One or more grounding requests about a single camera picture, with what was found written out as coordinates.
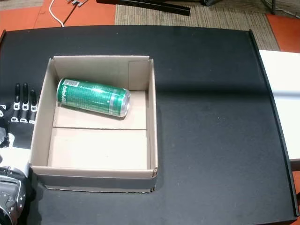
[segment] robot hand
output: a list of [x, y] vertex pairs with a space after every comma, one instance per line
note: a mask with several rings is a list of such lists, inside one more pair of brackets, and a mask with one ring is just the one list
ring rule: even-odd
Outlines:
[[13, 104], [0, 103], [0, 225], [16, 225], [31, 193], [29, 175], [30, 143], [37, 112], [34, 90], [15, 86]]

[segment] white surface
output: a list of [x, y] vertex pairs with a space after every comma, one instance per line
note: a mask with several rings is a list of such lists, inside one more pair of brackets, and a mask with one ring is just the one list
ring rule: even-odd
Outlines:
[[260, 50], [290, 159], [300, 159], [300, 54]]
[[0, 167], [10, 166], [12, 170], [17, 168], [28, 177], [30, 149], [13, 147], [15, 136], [8, 133], [8, 137], [10, 140], [9, 147], [0, 149]]

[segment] table leg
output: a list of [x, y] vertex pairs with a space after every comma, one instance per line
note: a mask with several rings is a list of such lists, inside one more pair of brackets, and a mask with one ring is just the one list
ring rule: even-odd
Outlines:
[[276, 9], [276, 0], [272, 0], [272, 14], [275, 15], [275, 9]]

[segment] white cable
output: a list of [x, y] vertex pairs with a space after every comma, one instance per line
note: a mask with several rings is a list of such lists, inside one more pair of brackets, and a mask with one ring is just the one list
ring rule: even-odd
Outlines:
[[52, 7], [52, 4], [53, 4], [53, 3], [54, 3], [54, 0], [52, 0], [52, 2], [51, 2], [50, 5], [49, 5], [49, 13], [51, 14], [51, 16], [52, 16], [55, 20], [57, 20], [57, 21], [61, 24], [62, 27], [64, 27], [63, 22], [60, 21], [59, 18], [57, 18], [57, 17], [53, 14], [53, 12], [51, 11], [51, 7]]

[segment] can lid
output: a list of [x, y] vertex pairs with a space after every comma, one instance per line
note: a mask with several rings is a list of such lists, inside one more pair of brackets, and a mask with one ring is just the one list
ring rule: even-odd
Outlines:
[[61, 78], [60, 82], [59, 82], [58, 85], [57, 85], [57, 89], [56, 89], [56, 99], [57, 99], [58, 102], [59, 102], [59, 100], [58, 100], [58, 89], [60, 88], [60, 83], [61, 83], [63, 80], [64, 80], [64, 78]]
[[120, 117], [125, 117], [128, 113], [129, 110], [129, 101], [130, 101], [130, 91], [128, 91], [127, 89], [125, 90], [125, 95], [123, 98], [123, 102], [122, 102], [122, 106], [121, 106], [121, 111], [120, 111]]

